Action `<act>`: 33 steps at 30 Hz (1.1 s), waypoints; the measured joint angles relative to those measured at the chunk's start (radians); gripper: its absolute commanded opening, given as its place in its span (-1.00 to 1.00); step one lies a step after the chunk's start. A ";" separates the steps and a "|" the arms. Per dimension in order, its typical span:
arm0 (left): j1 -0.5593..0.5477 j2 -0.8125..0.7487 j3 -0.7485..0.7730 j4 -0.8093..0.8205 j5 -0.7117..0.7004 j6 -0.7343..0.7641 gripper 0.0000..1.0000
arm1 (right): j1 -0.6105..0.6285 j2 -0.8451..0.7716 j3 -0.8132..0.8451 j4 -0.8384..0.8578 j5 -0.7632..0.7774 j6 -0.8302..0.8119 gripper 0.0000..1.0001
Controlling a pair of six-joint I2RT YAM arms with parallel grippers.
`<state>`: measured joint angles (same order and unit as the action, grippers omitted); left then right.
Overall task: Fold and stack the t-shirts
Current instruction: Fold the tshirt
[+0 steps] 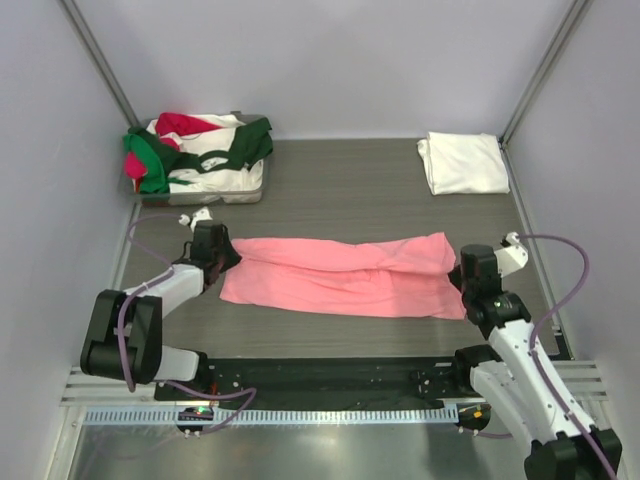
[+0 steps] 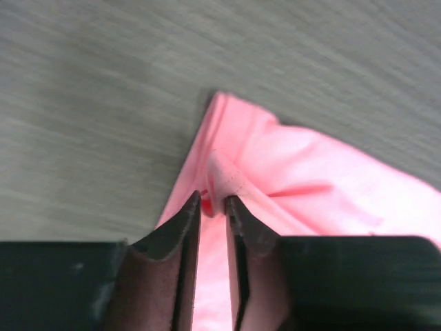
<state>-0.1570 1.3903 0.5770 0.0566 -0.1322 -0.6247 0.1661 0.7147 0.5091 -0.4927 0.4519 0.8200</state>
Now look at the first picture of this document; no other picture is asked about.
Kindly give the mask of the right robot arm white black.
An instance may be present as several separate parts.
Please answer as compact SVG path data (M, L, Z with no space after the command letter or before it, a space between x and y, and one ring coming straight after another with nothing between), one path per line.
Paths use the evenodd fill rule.
M492 407L524 457L529 479L615 479L622 444L601 429L566 386L538 340L539 327L521 298L502 280L522 269L528 252L517 235L502 247L471 244L451 272L467 319L484 343L459 349L454 367L461 387Z

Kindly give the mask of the pink t shirt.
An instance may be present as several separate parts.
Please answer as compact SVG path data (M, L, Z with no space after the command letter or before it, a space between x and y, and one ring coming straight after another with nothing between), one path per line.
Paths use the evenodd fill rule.
M381 318L465 316L448 277L456 255L443 233L362 244L308 238L232 244L242 260L221 288L230 303Z

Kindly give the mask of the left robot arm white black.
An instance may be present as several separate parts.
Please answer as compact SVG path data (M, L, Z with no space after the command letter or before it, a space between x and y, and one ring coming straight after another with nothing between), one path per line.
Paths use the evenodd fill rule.
M204 357L166 346L163 319L204 294L242 257L224 224L203 220L192 231L183 255L165 272L128 290L107 289L98 294L80 356L84 374L121 380L131 389L196 379Z

